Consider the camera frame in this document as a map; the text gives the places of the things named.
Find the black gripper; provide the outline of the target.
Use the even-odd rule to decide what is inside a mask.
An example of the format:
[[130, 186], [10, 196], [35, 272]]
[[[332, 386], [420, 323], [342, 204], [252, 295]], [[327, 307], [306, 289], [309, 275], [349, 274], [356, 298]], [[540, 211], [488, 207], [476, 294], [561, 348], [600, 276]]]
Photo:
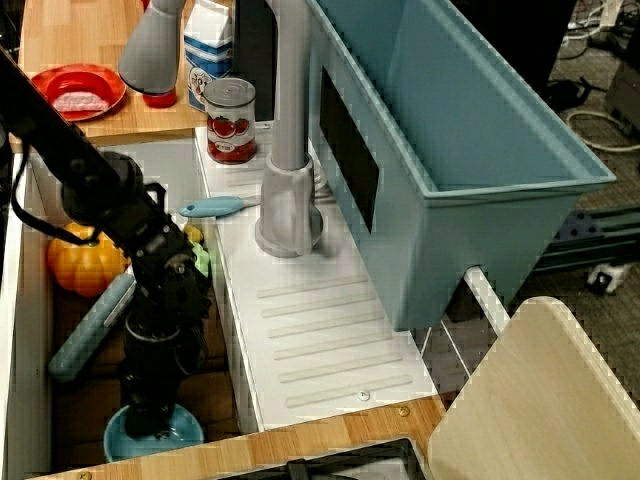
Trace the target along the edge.
[[[207, 359], [203, 324], [168, 336], [145, 335], [125, 323], [124, 359], [118, 364], [121, 398], [127, 404], [125, 432], [131, 438], [168, 435], [178, 386], [201, 370]], [[148, 410], [151, 402], [151, 416]]]

